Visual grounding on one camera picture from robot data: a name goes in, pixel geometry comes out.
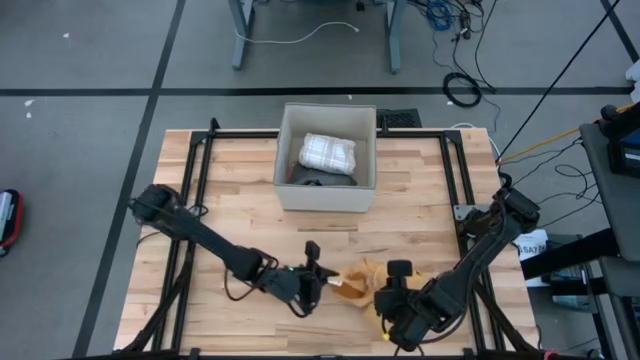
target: yellow cable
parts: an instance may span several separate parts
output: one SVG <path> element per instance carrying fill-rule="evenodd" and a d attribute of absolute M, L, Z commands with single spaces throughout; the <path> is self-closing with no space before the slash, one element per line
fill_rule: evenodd
<path fill-rule="evenodd" d="M 632 107 L 633 105 L 635 105 L 635 104 L 631 104 L 631 105 L 627 105 L 627 106 L 619 107 L 619 108 L 617 108 L 617 109 L 616 109 L 616 111 L 617 111 L 617 112 L 619 112 L 619 113 L 621 113 L 621 112 L 623 112 L 623 111 L 625 111 L 625 110 L 629 109 L 629 108 L 630 108 L 630 107 Z M 509 157 L 507 157 L 507 158 L 503 159 L 502 161 L 500 161 L 500 162 L 498 163 L 498 165 L 504 165 L 504 164 L 505 164 L 506 162 L 508 162 L 509 160 L 512 160 L 512 159 L 515 159 L 515 158 L 517 158 L 517 157 L 519 157 L 519 156 L 522 156 L 522 155 L 524 155 L 524 154 L 526 154 L 526 153 L 528 153 L 528 152 L 531 152 L 531 151 L 533 151 L 533 150 L 535 150 L 535 149 L 537 149 L 537 148 L 539 148 L 539 147 L 541 147 L 541 146 L 544 146 L 544 145 L 547 145 L 547 144 L 551 144 L 551 143 L 552 143 L 552 142 L 554 142 L 554 141 L 558 141 L 558 140 L 562 139 L 563 137 L 567 137 L 567 136 L 569 136 L 569 135 L 573 134 L 574 132 L 576 132 L 576 131 L 578 131 L 578 130 L 579 130 L 578 128 L 571 129 L 571 130 L 569 130 L 569 131 L 567 131 L 567 132 L 564 132 L 564 133 L 562 133 L 562 134 L 560 134 L 560 135 L 558 135 L 558 136 L 554 136 L 554 137 L 552 137 L 551 139 L 547 139 L 547 140 L 545 140 L 545 141 L 539 142 L 539 143 L 537 143 L 537 144 L 533 145 L 532 147 L 530 147 L 530 148 L 528 148 L 528 149 L 526 149 L 526 150 L 522 150 L 522 151 L 520 151 L 520 152 L 519 152 L 519 153 L 517 153 L 517 154 L 511 155 L 511 156 L 509 156 Z"/>

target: black metal frame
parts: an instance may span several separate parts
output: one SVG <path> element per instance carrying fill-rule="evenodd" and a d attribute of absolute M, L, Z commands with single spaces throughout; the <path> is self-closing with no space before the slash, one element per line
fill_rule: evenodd
<path fill-rule="evenodd" d="M 267 131 L 218 131 L 220 129 L 218 122 L 216 119 L 211 120 L 211 128 L 209 131 L 200 131 L 193 132 L 191 134 L 190 144 L 189 144 L 189 152 L 187 155 L 187 163 L 185 166 L 183 183 L 181 195 L 184 199 L 187 198 L 189 193 L 189 187 L 191 183 L 191 178 L 193 174 L 193 166 L 195 163 L 196 150 L 199 144 L 204 142 L 204 152 L 203 152 L 203 161 L 200 169 L 200 176 L 198 179 L 198 188 L 196 193 L 196 199 L 194 206 L 203 205 L 204 198 L 204 190 L 206 187 L 207 174 L 209 171 L 210 159 L 211 159 L 211 151 L 213 148 L 214 139 L 275 139 L 278 137 L 277 130 L 267 130 Z M 449 193 L 449 200 L 451 202 L 451 210 L 453 221 L 457 224 L 457 219 L 455 216 L 454 207 L 460 205 L 460 201 L 458 199 L 458 193 L 456 190 L 455 177 L 453 172 L 453 166 L 451 163 L 451 155 L 449 152 L 448 141 L 450 141 L 456 150 L 456 156 L 460 168 L 460 178 L 462 180 L 462 187 L 465 194 L 465 199 L 467 205 L 475 205 L 475 199 L 473 196 L 473 189 L 471 186 L 471 178 L 469 176 L 469 169 L 467 167 L 466 156 L 464 153 L 464 147 L 462 144 L 462 136 L 459 130 L 440 130 L 440 131 L 387 131 L 387 129 L 378 130 L 377 134 L 378 138 L 425 138 L 425 139 L 438 139 L 440 143 L 440 150 L 442 153 L 443 166 L 445 170 L 445 178 L 447 182 L 447 189 Z M 458 238 L 458 248 L 460 251 L 460 256 L 464 256 L 466 252 L 469 250 L 467 243 L 460 237 L 459 229 L 455 226 L 456 229 L 456 237 Z M 171 288 L 175 275 L 176 263 L 178 260 L 178 252 L 180 250 L 180 242 L 173 241 L 170 248 L 167 259 L 167 267 L 165 271 L 165 277 L 163 282 L 162 289 L 162 297 L 161 302 L 167 298 Z M 178 310 L 176 313 L 173 335 L 171 339 L 171 351 L 180 351 L 182 332 L 184 329 L 184 321 L 186 315 L 187 308 L 187 300 L 189 295 L 189 283 L 191 279 L 191 273 L 193 269 L 193 260 L 195 256 L 195 243 L 189 242 L 187 245 L 187 252 L 185 255 L 185 263 L 183 264 L 182 272 L 184 272 L 187 277 L 187 282 L 182 285 L 182 289 L 180 291 L 180 299 L 178 300 Z M 481 276 L 482 286 L 487 290 L 492 298 L 495 298 L 493 292 L 493 285 L 491 282 L 491 276 L 489 271 L 485 271 Z M 487 350 L 486 343 L 484 340 L 483 328 L 482 328 L 482 320 L 480 317 L 480 312 L 478 308 L 478 302 L 475 296 L 471 298 L 471 302 L 469 304 L 470 307 L 470 316 L 471 316 L 471 324 L 474 334 L 474 340 L 476 344 L 476 350 L 478 352 Z M 494 343 L 496 350 L 504 351 L 505 344 L 502 336 L 502 332 L 498 324 L 494 321 L 493 318 L 490 318 L 491 321 L 491 329 L 492 335 L 494 338 Z M 165 320 L 158 325 L 156 332 L 154 333 L 153 342 L 152 342 L 152 351 L 160 351 L 162 348 L 162 339 L 164 335 L 165 328 Z M 191 358 L 192 356 L 184 356 L 185 359 Z M 259 360 L 271 360 L 271 359 L 280 359 L 281 356 L 225 356 L 225 355 L 196 355 L 197 359 L 234 359 L 234 358 L 255 358 Z M 306 359 L 319 359 L 318 356 L 287 356 L 288 360 L 306 360 Z M 343 356 L 331 356 L 328 358 L 347 358 Z M 366 360 L 388 360 L 391 359 L 392 356 L 349 356 L 348 358 L 354 359 L 366 359 Z M 442 360 L 453 360 L 453 359 L 467 359 L 469 358 L 468 354 L 460 355 L 460 356 L 427 356 L 428 359 L 442 359 Z"/>

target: metal table frame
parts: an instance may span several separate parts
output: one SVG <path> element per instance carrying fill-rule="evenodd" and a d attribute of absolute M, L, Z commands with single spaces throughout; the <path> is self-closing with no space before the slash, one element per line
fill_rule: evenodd
<path fill-rule="evenodd" d="M 253 0 L 229 0 L 229 8 L 233 16 L 233 23 L 238 34 L 245 38 L 251 38 L 251 28 L 253 23 Z M 389 42 L 389 63 L 391 73 L 397 74 L 400 71 L 400 28 L 402 26 L 402 15 L 407 7 L 407 0 L 391 0 L 386 4 L 387 16 L 387 41 Z M 244 61 L 245 47 L 248 41 L 236 36 L 236 44 L 231 58 L 231 66 L 235 70 L 242 69 Z"/>
<path fill-rule="evenodd" d="M 194 206 L 202 206 L 204 199 L 204 191 L 206 188 L 207 182 L 207 174 L 209 172 L 209 165 L 211 164 L 211 152 L 213 148 L 214 139 L 276 139 L 278 137 L 277 130 L 265 130 L 265 131 L 225 131 L 220 130 L 218 122 L 216 119 L 211 120 L 211 128 L 209 131 L 194 131 L 191 134 L 191 139 L 189 142 L 189 152 L 187 155 L 187 163 L 184 170 L 182 188 L 181 188 L 181 196 L 183 199 L 188 198 L 189 186 L 191 184 L 191 178 L 193 175 L 193 167 L 196 160 L 196 151 L 200 144 L 204 144 L 204 151 L 202 155 L 202 163 L 200 169 L 200 175 L 198 179 L 197 191 Z M 448 142 L 451 142 L 456 150 L 456 157 L 458 160 L 459 168 L 460 168 L 460 177 L 462 180 L 462 187 L 465 194 L 466 205 L 475 205 L 475 200 L 473 196 L 473 189 L 471 187 L 471 179 L 469 176 L 469 169 L 467 167 L 467 160 L 464 152 L 464 147 L 462 144 L 462 136 L 459 130 L 440 130 L 440 131 L 388 131 L 378 130 L 377 134 L 378 138 L 425 138 L 425 139 L 437 139 L 440 143 L 440 150 L 442 153 L 442 161 L 445 170 L 445 178 L 447 182 L 447 189 L 449 193 L 449 199 L 451 203 L 451 213 L 453 217 L 453 221 L 457 224 L 460 219 L 459 213 L 463 211 L 464 205 L 460 204 L 460 200 L 458 198 L 458 193 L 456 191 L 456 184 L 454 178 L 453 166 L 451 163 L 451 157 L 449 152 Z M 460 237 L 458 226 L 455 226 L 456 230 L 456 238 L 458 240 L 458 249 L 460 252 L 460 256 L 464 256 L 467 251 L 469 251 L 468 244 L 465 240 Z M 165 277 L 162 287 L 161 294 L 161 302 L 163 299 L 169 297 L 169 294 L 173 289 L 173 279 L 175 278 L 175 271 L 177 267 L 178 253 L 180 251 L 180 241 L 172 241 L 171 246 L 169 248 L 169 255 L 167 260 L 167 267 L 165 270 Z M 185 260 L 178 277 L 186 276 L 187 279 L 191 278 L 192 270 L 193 270 L 193 262 L 195 257 L 195 248 L 196 245 L 193 242 L 189 242 L 187 244 Z M 485 271 L 480 277 L 481 285 L 488 291 L 490 296 L 495 299 L 495 295 L 493 292 L 493 285 L 491 283 L 491 276 L 489 271 Z M 171 345 L 169 350 L 171 351 L 180 351 L 181 341 L 182 341 L 182 333 L 184 330 L 184 321 L 185 314 L 187 310 L 188 304 L 188 296 L 189 296 L 189 283 L 187 282 L 184 285 L 179 293 L 178 300 L 178 308 L 175 317 L 175 324 L 173 328 L 173 335 L 171 338 Z M 482 320 L 480 317 L 480 312 L 478 308 L 477 298 L 475 296 L 471 297 L 471 301 L 469 303 L 469 313 L 471 317 L 471 324 L 473 330 L 474 341 L 476 345 L 477 351 L 487 350 L 487 346 L 485 343 L 485 338 L 483 334 Z M 151 345 L 151 351 L 158 352 L 162 349 L 162 339 L 164 335 L 165 328 L 165 320 L 162 319 L 160 324 L 158 325 Z M 490 318 L 491 321 L 491 331 L 494 339 L 495 350 L 504 351 L 505 344 L 502 332 L 498 326 L 498 324 L 494 321 L 493 318 Z M 228 359 L 229 356 L 225 355 L 199 355 L 199 350 L 194 349 L 195 354 L 194 359 Z M 439 356 L 438 359 L 460 359 L 462 356 Z M 270 356 L 242 356 L 242 359 L 255 358 L 257 360 L 266 360 L 274 357 Z M 293 359 L 308 359 L 309 356 L 286 356 L 285 358 L 293 360 Z M 389 356 L 358 356 L 358 359 L 366 359 L 366 360 L 391 360 L 394 357 Z"/>

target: black floor line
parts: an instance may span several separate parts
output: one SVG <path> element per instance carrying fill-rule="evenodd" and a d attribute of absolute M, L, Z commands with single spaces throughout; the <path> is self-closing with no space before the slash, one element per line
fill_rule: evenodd
<path fill-rule="evenodd" d="M 73 357 L 84 357 L 87 355 L 89 344 L 91 343 L 91 336 L 98 319 L 98 313 L 102 304 L 102 298 L 107 286 L 107 280 L 109 279 L 109 273 L 111 272 L 111 266 L 113 265 L 113 257 L 118 246 L 118 239 L 122 231 L 122 224 L 127 212 L 127 202 L 131 197 L 131 191 L 135 182 L 136 174 L 138 173 L 138 167 L 140 160 L 142 159 L 142 153 L 144 151 L 144 145 L 149 135 L 149 128 L 151 127 L 151 120 L 153 119 L 153 113 L 155 112 L 156 104 L 158 103 L 158 97 L 160 94 L 160 88 L 162 87 L 162 81 L 167 72 L 167 66 L 169 64 L 169 58 L 171 56 L 171 50 L 175 42 L 178 27 L 180 26 L 180 20 L 182 18 L 182 12 L 184 10 L 186 0 L 178 0 L 176 8 L 171 19 L 171 25 L 169 26 L 169 32 L 160 55 L 160 61 L 158 62 L 158 68 L 156 70 L 155 77 L 153 79 L 153 85 L 151 88 L 151 94 L 147 100 L 147 105 L 144 110 L 144 115 L 140 121 L 140 127 L 138 129 L 138 135 L 136 137 L 135 145 L 131 151 L 131 158 L 129 159 L 129 165 L 127 166 L 127 172 L 125 173 L 124 182 L 120 189 L 120 195 L 118 196 L 118 202 L 111 221 L 111 227 L 109 228 L 109 234 L 105 243 L 102 257 L 100 258 L 100 264 L 98 265 L 98 272 L 96 274 L 93 287 L 91 288 L 91 294 L 87 308 L 82 319 L 78 338 L 76 340 L 75 347 L 73 349 Z"/>
<path fill-rule="evenodd" d="M 498 87 L 495 95 L 542 95 L 546 87 Z M 632 87 L 558 87 L 551 95 L 627 95 Z M 301 95 L 443 95 L 440 86 L 425 87 L 309 87 L 309 88 L 163 88 L 160 96 L 301 96 Z M 471 89 L 451 88 L 453 94 L 472 94 Z M 492 93 L 484 88 L 487 95 Z M 109 97 L 151 96 L 154 89 L 0 89 L 0 97 Z"/>
<path fill-rule="evenodd" d="M 605 11 L 609 10 L 609 8 L 611 7 L 611 3 L 609 2 L 609 0 L 600 0 L 600 3 L 602 3 Z M 633 42 L 631 42 L 627 31 L 624 29 L 624 26 L 622 26 L 622 23 L 620 22 L 618 15 L 616 15 L 615 10 L 612 11 L 609 15 L 609 20 L 611 20 L 611 24 L 613 24 L 613 27 L 616 29 L 616 33 L 618 33 L 618 37 L 620 38 L 620 41 L 622 41 L 622 45 L 624 45 L 624 48 L 627 50 L 627 54 L 629 54 L 631 61 L 635 63 L 640 59 L 640 57 L 638 56 L 638 51 L 636 51 L 636 48 L 633 46 Z"/>

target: table leg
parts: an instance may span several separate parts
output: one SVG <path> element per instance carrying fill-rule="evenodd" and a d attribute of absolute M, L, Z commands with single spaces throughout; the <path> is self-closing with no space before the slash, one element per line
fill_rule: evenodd
<path fill-rule="evenodd" d="M 391 73 L 396 75 L 400 71 L 400 27 L 402 14 L 407 7 L 407 0 L 387 2 L 387 29 L 389 32 L 389 62 Z"/>
<path fill-rule="evenodd" d="M 241 0 L 229 0 L 229 7 L 231 8 L 231 15 L 233 16 L 233 24 L 236 27 L 236 31 L 241 36 L 249 38 L 253 16 L 253 1 L 245 0 L 243 5 Z M 242 69 L 246 43 L 247 41 L 236 36 L 236 46 L 233 50 L 233 57 L 231 58 L 231 66 L 234 70 Z"/>
<path fill-rule="evenodd" d="M 613 231 L 605 229 L 524 260 L 521 263 L 522 272 L 525 279 L 532 279 L 556 270 L 596 260 L 602 256 L 616 256 L 618 252 Z"/>

